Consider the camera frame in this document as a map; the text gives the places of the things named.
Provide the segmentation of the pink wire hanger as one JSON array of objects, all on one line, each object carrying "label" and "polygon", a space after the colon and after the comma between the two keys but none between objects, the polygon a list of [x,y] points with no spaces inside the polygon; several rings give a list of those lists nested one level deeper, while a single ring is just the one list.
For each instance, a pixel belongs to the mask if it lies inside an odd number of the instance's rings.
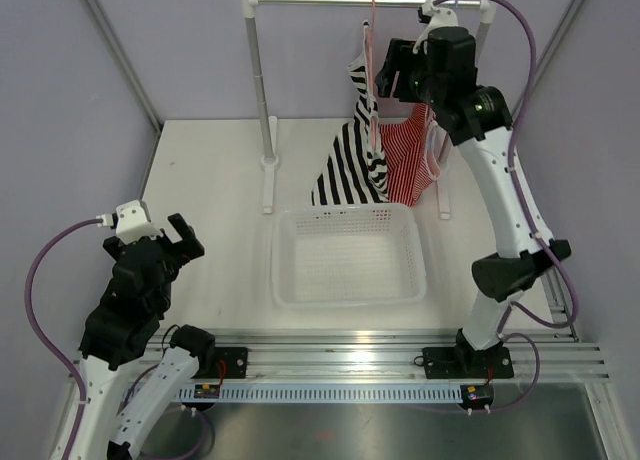
[{"label": "pink wire hanger", "polygon": [[365,64],[367,74],[367,90],[368,90],[368,105],[370,108],[370,134],[371,134],[371,147],[374,151],[378,151],[378,116],[376,107],[376,96],[374,92],[375,79],[374,79],[374,25],[376,16],[376,0],[371,0],[371,17],[368,21],[368,27],[365,32]]}]

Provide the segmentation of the black white striped tank top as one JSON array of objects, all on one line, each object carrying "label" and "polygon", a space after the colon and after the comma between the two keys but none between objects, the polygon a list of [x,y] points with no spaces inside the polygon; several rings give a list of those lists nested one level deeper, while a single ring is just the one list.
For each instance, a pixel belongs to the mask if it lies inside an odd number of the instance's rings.
[{"label": "black white striped tank top", "polygon": [[352,117],[336,131],[323,170],[311,190],[313,206],[389,201],[389,174],[382,146],[378,103],[371,77],[373,28],[362,24],[362,49],[348,65],[356,100]]}]

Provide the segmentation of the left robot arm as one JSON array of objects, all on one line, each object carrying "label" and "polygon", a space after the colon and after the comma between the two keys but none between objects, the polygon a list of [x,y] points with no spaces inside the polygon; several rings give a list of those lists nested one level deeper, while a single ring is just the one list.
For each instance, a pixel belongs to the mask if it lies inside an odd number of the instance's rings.
[{"label": "left robot arm", "polygon": [[128,378],[171,305],[171,284],[203,245],[180,214],[168,218],[180,239],[145,225],[132,240],[125,231],[106,239],[114,259],[112,276],[98,306],[85,322],[80,343],[86,393],[73,427],[71,458],[135,459],[162,411],[189,379],[208,376],[216,365],[214,335],[191,325],[179,327],[152,377],[125,407],[119,406]]}]

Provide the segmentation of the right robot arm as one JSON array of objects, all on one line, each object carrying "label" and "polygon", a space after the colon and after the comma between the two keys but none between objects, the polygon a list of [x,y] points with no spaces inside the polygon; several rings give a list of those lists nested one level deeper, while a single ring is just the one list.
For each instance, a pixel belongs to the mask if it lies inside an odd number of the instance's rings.
[{"label": "right robot arm", "polygon": [[495,236],[495,253],[473,262],[478,288],[468,323],[452,347],[422,351],[429,379],[510,379],[504,328],[520,298],[571,254],[539,218],[511,146],[515,125],[501,91],[477,82],[476,41],[460,26],[426,39],[393,38],[375,77],[379,96],[428,105],[470,168]]}]

